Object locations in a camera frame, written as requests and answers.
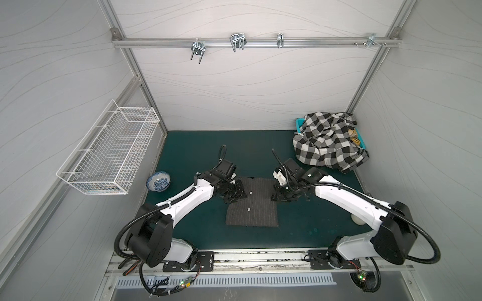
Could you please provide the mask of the dark grey pinstripe shirt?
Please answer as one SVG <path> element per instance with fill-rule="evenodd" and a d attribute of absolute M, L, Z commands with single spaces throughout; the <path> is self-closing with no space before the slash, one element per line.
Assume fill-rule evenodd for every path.
<path fill-rule="evenodd" d="M 239 227 L 278 228 L 277 203 L 271 199 L 275 180 L 240 178 L 247 198 L 228 206 L 225 224 Z"/>

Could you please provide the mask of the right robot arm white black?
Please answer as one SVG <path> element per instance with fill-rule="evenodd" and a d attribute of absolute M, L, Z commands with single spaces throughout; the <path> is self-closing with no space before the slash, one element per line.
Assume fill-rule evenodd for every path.
<path fill-rule="evenodd" d="M 394 264 L 406 260 L 432 265 L 441 259 L 441 250 L 427 231 L 417 225 L 407 205 L 390 204 L 357 191 L 319 168 L 303 169 L 294 160 L 280 163 L 273 172 L 276 180 L 274 201 L 295 201 L 312 191 L 317 198 L 329 201 L 358 218 L 370 231 L 354 236 L 341 236 L 327 249 L 324 259 L 335 269 L 359 258 L 380 257 Z M 409 253 L 418 236 L 433 249 L 431 258 L 417 258 Z"/>

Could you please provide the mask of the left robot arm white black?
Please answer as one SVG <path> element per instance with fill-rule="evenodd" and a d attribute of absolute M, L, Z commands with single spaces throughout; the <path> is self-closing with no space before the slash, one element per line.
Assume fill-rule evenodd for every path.
<path fill-rule="evenodd" d="M 188 213 L 214 196 L 228 204 L 247 198 L 242 181 L 236 178 L 236 168 L 221 159 L 213 169 L 196 174 L 193 184 L 174 197 L 156 205 L 142 205 L 136 217 L 115 237 L 115 254 L 139 260 L 151 268 L 175 262 L 191 270 L 196 265 L 198 249 L 174 238 L 173 230 Z"/>

